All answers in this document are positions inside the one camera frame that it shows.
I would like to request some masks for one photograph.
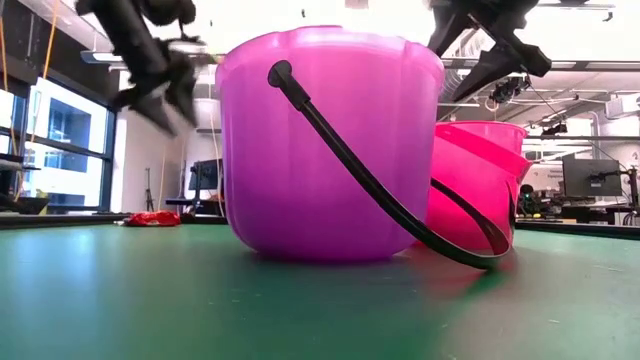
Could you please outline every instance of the red object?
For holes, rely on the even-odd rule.
[[[127,226],[177,226],[180,216],[171,211],[156,211],[152,213],[138,213],[125,220]]]

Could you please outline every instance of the purple plastic bucket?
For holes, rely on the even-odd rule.
[[[306,27],[250,40],[216,71],[227,217],[236,235],[260,253],[298,260],[367,261],[406,249],[411,235],[267,83],[283,59],[371,172],[415,216],[426,216],[440,59],[401,38]]]

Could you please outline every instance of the computer monitor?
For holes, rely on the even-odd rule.
[[[193,164],[189,190],[216,190],[218,189],[218,166],[222,170],[222,159],[198,161]],[[197,174],[200,173],[200,189],[197,189]]]
[[[616,160],[563,158],[564,194],[569,197],[620,196],[622,182],[616,174],[619,170],[620,163]]]

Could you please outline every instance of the tripod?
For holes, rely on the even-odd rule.
[[[153,209],[153,198],[151,197],[151,169],[146,168],[145,171],[147,172],[147,189],[144,191],[144,193],[147,198],[147,211],[154,212],[155,210]]]

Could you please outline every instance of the bucket rim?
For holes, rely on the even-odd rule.
[[[339,31],[342,33],[342,35],[349,35],[349,34],[366,35],[368,38],[367,43],[374,43],[375,41],[373,41],[372,39],[375,39],[375,38],[384,39],[385,42],[389,42],[389,41],[402,42],[403,48],[404,48],[403,51],[407,51],[407,49],[410,48],[411,49],[410,51],[414,53],[419,52],[421,54],[426,55],[430,61],[428,61],[428,64],[426,65],[420,64],[420,66],[429,68],[430,70],[436,70],[436,71],[429,71],[429,72],[436,79],[437,83],[440,84],[440,87],[444,82],[445,67],[442,62],[442,59],[440,59],[440,57],[438,57],[431,49],[429,49],[424,44],[421,44],[415,41],[410,41],[400,36],[376,34],[368,31],[358,31],[358,30],[345,28],[341,25],[306,25],[306,26],[300,26],[294,29],[289,29],[289,30],[268,32],[268,33],[256,36],[254,38],[251,38],[243,42],[242,44],[239,44],[236,47],[234,47],[225,56],[225,61],[222,62],[222,64],[220,64],[216,68],[215,87],[219,90],[222,87],[222,83],[227,78],[227,75],[229,73],[231,73],[236,67],[243,65],[243,63],[245,63],[247,60],[255,57],[255,55],[251,55],[247,57],[243,56],[245,51],[251,48],[251,45],[256,44],[260,41],[264,41],[265,39],[268,39],[270,37],[274,38],[274,40],[277,40],[278,37],[281,37],[281,36],[288,36],[288,37],[299,36],[299,35],[303,35],[305,32],[316,31],[316,30],[325,31],[325,32]]]

